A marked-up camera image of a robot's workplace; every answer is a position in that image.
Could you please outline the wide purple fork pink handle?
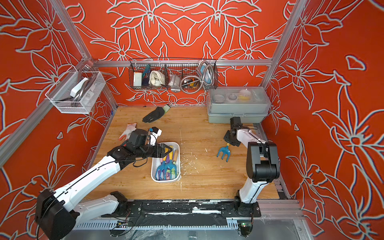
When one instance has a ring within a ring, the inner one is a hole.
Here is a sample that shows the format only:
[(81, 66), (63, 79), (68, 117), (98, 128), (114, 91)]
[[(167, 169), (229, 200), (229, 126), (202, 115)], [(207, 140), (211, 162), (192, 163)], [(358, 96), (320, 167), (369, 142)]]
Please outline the wide purple fork pink handle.
[(166, 179), (170, 180), (170, 167), (171, 167), (171, 160), (173, 159), (173, 152), (171, 152), (167, 158), (166, 158)]

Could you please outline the blue rake yellow handle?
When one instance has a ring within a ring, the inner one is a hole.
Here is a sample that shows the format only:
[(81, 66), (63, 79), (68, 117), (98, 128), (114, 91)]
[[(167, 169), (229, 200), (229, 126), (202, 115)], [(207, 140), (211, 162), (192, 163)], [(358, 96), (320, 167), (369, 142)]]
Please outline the blue rake yellow handle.
[(174, 150), (173, 146), (170, 145), (172, 151), (163, 158), (160, 166), (156, 170), (155, 180), (157, 181), (168, 181), (174, 180), (177, 175), (177, 167), (174, 161)]
[(231, 151), (229, 147), (230, 147), (230, 144), (227, 143), (225, 147), (220, 148), (217, 153), (217, 158), (221, 157), (222, 160), (226, 159), (226, 162), (228, 162), (231, 156)]

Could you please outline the white plastic storage box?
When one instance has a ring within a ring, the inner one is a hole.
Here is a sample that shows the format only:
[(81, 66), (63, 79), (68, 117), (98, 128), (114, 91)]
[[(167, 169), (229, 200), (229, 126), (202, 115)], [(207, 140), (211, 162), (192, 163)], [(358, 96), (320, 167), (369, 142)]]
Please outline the white plastic storage box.
[(180, 145), (165, 142), (172, 151), (163, 158), (152, 158), (151, 177), (156, 183), (172, 183), (181, 177)]

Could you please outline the green rake wooden handle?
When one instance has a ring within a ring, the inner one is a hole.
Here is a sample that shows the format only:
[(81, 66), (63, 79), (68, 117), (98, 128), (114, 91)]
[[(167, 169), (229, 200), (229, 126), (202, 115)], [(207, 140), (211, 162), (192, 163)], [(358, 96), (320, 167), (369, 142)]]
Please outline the green rake wooden handle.
[(179, 150), (175, 150), (175, 152), (173, 153), (173, 159), (171, 160), (171, 167), (170, 167), (170, 179), (171, 180), (174, 180), (176, 179), (177, 175), (178, 175), (178, 171), (177, 171), (177, 165), (176, 165), (176, 161), (178, 159), (178, 156), (179, 156)]

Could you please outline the narrow purple rake pink handle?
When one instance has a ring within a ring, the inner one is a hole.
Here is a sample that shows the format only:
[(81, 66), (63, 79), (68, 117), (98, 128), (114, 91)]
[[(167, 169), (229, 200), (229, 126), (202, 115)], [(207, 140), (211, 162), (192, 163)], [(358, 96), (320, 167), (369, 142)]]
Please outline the narrow purple rake pink handle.
[(161, 164), (157, 168), (155, 177), (157, 181), (163, 181), (166, 179), (166, 157), (162, 158)]

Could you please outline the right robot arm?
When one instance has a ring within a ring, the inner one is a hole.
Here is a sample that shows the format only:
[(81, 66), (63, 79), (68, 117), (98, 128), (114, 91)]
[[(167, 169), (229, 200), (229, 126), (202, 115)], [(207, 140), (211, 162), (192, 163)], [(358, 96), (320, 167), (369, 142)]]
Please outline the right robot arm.
[(230, 118), (231, 129), (224, 136), (227, 146), (222, 148), (227, 160), (230, 157), (229, 146), (247, 148), (247, 180), (234, 198), (234, 208), (242, 211), (254, 207), (263, 189), (280, 177), (280, 163), (277, 145), (262, 139), (253, 130), (244, 126), (240, 117)]

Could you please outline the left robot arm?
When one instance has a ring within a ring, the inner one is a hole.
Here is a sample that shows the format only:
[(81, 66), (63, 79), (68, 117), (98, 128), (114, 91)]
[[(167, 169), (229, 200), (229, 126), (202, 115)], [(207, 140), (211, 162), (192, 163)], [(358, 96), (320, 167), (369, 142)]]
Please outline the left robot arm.
[(109, 177), (130, 164), (149, 158), (164, 158), (172, 148), (158, 143), (162, 131), (136, 129), (129, 139), (110, 150), (97, 164), (70, 183), (54, 190), (44, 190), (37, 198), (35, 222), (50, 240), (61, 240), (75, 226), (107, 215), (128, 216), (128, 199), (118, 191), (83, 204), (81, 201)]

